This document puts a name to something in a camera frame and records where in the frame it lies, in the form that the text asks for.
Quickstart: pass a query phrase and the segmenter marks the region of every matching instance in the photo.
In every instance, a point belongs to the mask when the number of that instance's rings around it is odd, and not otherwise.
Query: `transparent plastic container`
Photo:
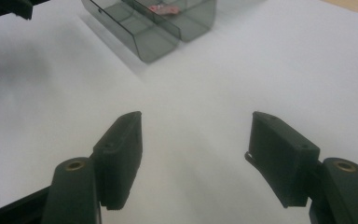
[[[82,0],[85,9],[143,62],[151,63],[213,26],[216,0]],[[175,13],[161,13],[174,8]]]

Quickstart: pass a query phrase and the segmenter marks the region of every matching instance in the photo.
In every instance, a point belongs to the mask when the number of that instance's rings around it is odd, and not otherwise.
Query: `white tabletop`
[[[318,0],[221,0],[213,29],[141,63],[74,0],[0,17],[0,206],[88,157],[142,111],[144,157],[103,223],[310,223],[245,161],[252,113],[358,163],[358,14]]]

